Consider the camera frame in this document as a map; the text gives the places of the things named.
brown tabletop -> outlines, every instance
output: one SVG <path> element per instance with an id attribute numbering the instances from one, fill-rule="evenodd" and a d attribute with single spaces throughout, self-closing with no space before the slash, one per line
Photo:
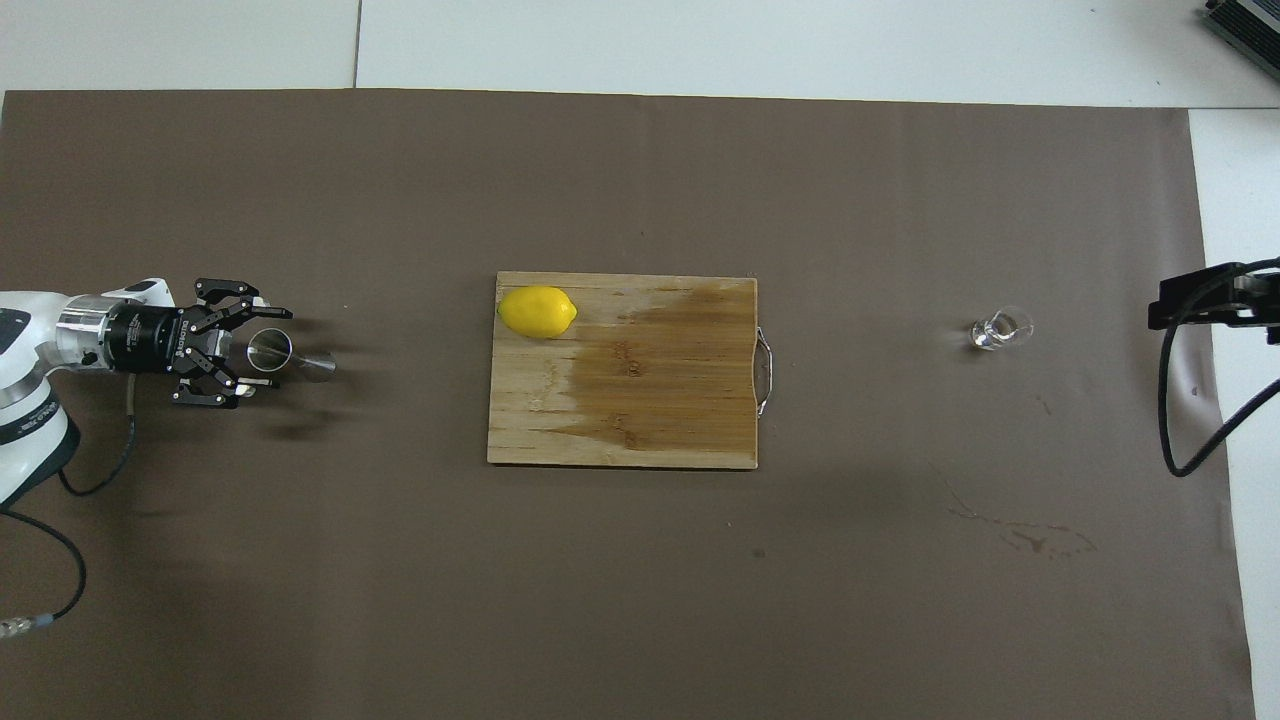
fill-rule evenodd
<path id="1" fill-rule="evenodd" d="M 1185 111 L 9 92 L 0 247 L 5 290 L 250 281 L 339 363 L 233 413 L 142 378 L 115 487 L 17 503 L 90 584 L 0 648 L 6 719 L 1252 716 L 1225 454 L 1174 479 L 1155 424 Z M 486 464 L 504 269 L 758 278 L 759 469 Z M 1032 341 L 965 350 L 1005 304 Z M 88 483 L 123 378 L 55 386 Z M 61 602 L 0 542 L 0 615 Z"/>

black cable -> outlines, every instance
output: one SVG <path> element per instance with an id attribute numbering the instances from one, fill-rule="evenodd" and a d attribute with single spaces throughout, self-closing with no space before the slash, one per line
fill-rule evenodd
<path id="1" fill-rule="evenodd" d="M 108 473 L 106 479 L 104 479 L 102 482 L 97 483 L 91 488 L 77 489 L 76 487 L 72 486 L 70 480 L 67 479 L 67 473 L 63 471 L 61 469 L 58 470 L 58 479 L 61 480 L 63 487 L 67 488 L 67 492 L 74 495 L 76 497 L 86 497 L 105 488 L 108 484 L 111 483 L 111 480 L 115 479 L 116 475 L 120 474 L 120 470 L 124 469 L 124 464 L 129 461 L 129 455 L 133 452 L 133 447 L 138 439 L 138 418 L 133 413 L 133 387 L 134 383 L 137 382 L 137 378 L 138 377 L 136 374 L 131 374 L 128 387 L 124 391 L 124 411 L 129 416 L 129 438 L 124 442 L 124 452 L 120 454 L 120 460 L 116 461 L 115 468 L 113 468 L 111 471 Z"/>
<path id="2" fill-rule="evenodd" d="M 79 582 L 76 584 L 76 594 L 72 596 L 72 598 L 67 602 L 67 605 L 63 606 L 61 610 L 54 612 L 54 620 L 70 612 L 72 607 L 76 607 L 76 603 L 79 602 L 81 596 L 84 594 L 84 584 L 88 582 L 88 570 L 84 568 L 84 556 L 81 555 L 79 548 L 76 547 L 76 543 L 73 543 L 70 538 L 68 538 L 67 536 L 59 533 L 58 530 L 50 528 L 49 525 L 41 523 L 35 518 L 29 518 L 27 515 L 23 515 L 22 512 L 14 512 L 13 510 L 0 510 L 0 515 L 13 518 L 19 523 L 26 523 L 32 528 L 36 528 L 37 530 L 44 530 L 49 533 L 54 539 L 63 543 L 67 547 L 67 550 L 72 553 L 72 557 L 76 560 L 76 570 L 79 573 Z"/>
<path id="3" fill-rule="evenodd" d="M 1174 348 L 1174 333 L 1178 332 L 1178 325 L 1187 320 L 1187 316 L 1192 314 L 1192 309 L 1206 295 L 1216 290 L 1219 286 L 1226 284 L 1228 282 L 1240 277 L 1247 275 L 1256 270 L 1265 270 L 1268 268 L 1280 269 L 1280 258 L 1275 260 L 1260 260 L 1257 263 L 1248 263 L 1234 268 L 1231 270 L 1225 270 L 1219 275 L 1215 275 L 1204 281 L 1199 287 L 1192 292 L 1187 300 L 1178 309 L 1178 313 L 1169 322 L 1169 328 L 1165 329 L 1165 342 L 1160 346 L 1160 383 L 1156 389 L 1156 414 L 1160 421 L 1160 450 L 1165 456 L 1165 466 L 1172 473 L 1175 478 L 1185 478 L 1196 471 L 1197 468 L 1203 462 L 1217 446 L 1222 445 L 1226 436 L 1231 434 L 1235 428 L 1240 427 L 1254 410 L 1261 407 L 1266 401 L 1280 393 L 1280 378 L 1262 388 L 1262 392 L 1254 395 L 1248 402 L 1240 406 L 1231 418 L 1222 423 L 1217 430 L 1204 442 L 1203 446 L 1187 465 L 1179 466 L 1174 460 L 1174 451 L 1169 439 L 1169 356 L 1172 354 Z"/>

stain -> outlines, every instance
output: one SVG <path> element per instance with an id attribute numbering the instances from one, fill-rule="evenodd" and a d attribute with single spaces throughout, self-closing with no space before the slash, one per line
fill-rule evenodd
<path id="1" fill-rule="evenodd" d="M 549 432 L 641 451 L 754 448 L 754 284 L 659 291 L 669 304 L 579 328 L 564 391 L 579 420 Z"/>
<path id="2" fill-rule="evenodd" d="M 547 360 L 543 363 L 543 387 L 530 396 L 529 409 L 535 413 L 541 411 L 550 400 L 552 391 L 556 389 L 557 382 L 559 382 L 559 368 L 556 366 L 556 363 Z"/>
<path id="3" fill-rule="evenodd" d="M 1012 547 L 1018 552 L 1030 552 L 1033 555 L 1053 560 L 1057 557 L 1080 555 L 1083 552 L 1097 552 L 1098 550 L 1098 546 L 1093 544 L 1093 541 L 1089 539 L 1088 536 L 1079 530 L 1073 530 L 1066 525 L 1028 523 L 1024 520 L 1005 520 L 1002 518 L 983 515 L 960 498 L 955 487 L 951 486 L 951 480 L 946 479 L 941 470 L 933 468 L 933 471 L 942 478 L 942 483 L 946 484 L 947 491 L 951 492 L 951 498 L 960 506 L 947 507 L 947 512 L 951 512 L 956 518 L 978 520 L 995 527 L 1001 542 Z"/>

clear glass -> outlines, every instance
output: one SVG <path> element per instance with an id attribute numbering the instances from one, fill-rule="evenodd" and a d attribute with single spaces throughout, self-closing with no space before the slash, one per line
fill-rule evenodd
<path id="1" fill-rule="evenodd" d="M 1034 331 L 1032 316 L 1021 307 L 1009 305 L 974 323 L 969 340 L 979 350 L 1000 350 L 1027 342 Z"/>

yellow lemon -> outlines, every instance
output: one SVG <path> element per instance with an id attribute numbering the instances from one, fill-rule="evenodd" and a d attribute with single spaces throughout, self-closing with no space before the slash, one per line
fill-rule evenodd
<path id="1" fill-rule="evenodd" d="M 577 316 L 577 307 L 563 290 L 531 284 L 504 295 L 498 304 L 498 316 L 525 337 L 549 338 L 568 329 Z"/>

